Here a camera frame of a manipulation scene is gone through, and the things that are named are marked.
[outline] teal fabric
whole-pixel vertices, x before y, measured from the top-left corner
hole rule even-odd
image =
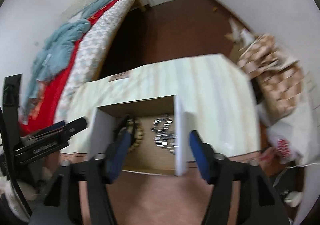
[[[32,77],[22,103],[25,114],[29,99],[37,98],[39,81],[51,81],[60,71],[65,69],[70,61],[74,48],[74,42],[79,40],[84,33],[91,28],[86,19],[80,19],[74,23],[63,24],[45,41],[43,49],[37,54],[32,65]]]
[[[112,0],[97,0],[82,10],[81,18],[90,18],[96,11],[106,6]]]

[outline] cardboard box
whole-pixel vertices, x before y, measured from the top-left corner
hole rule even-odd
[[[105,152],[113,142],[113,130],[119,118],[131,114],[140,120],[143,139],[139,147],[128,153],[123,170],[158,175],[182,175],[186,172],[188,133],[185,132],[184,111],[177,95],[101,106],[95,109],[91,119],[89,159]],[[177,138],[175,155],[156,146],[155,133],[151,131],[153,121],[170,114]]]

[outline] red blanket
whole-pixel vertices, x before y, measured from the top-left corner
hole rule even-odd
[[[92,15],[88,21],[91,25],[94,25],[97,20],[102,16],[102,14],[110,9],[117,1],[113,0],[108,3],[105,7],[98,10],[94,15]],[[38,107],[38,112],[33,116],[30,115],[28,118],[28,124],[20,124],[21,126],[21,135],[28,135],[36,130],[46,128],[53,125],[54,115],[57,109],[57,105],[60,99],[60,96],[63,92],[63,89],[67,83],[68,77],[74,65],[76,54],[79,48],[79,44],[82,41],[82,38],[75,42],[75,46],[68,64],[68,67],[62,70],[56,78],[51,81],[44,90],[42,95],[43,100],[36,106]]]

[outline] orange patterned fabric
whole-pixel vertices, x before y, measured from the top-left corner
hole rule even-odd
[[[297,61],[288,61],[275,46],[273,36],[259,36],[237,64],[251,79],[257,78],[273,120],[293,112],[302,91],[303,72]]]

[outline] white patterned quilt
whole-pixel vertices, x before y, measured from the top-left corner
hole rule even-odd
[[[61,94],[54,123],[65,120],[74,93],[82,84],[91,81],[107,47],[135,0],[119,0],[106,11],[84,36],[76,60]]]

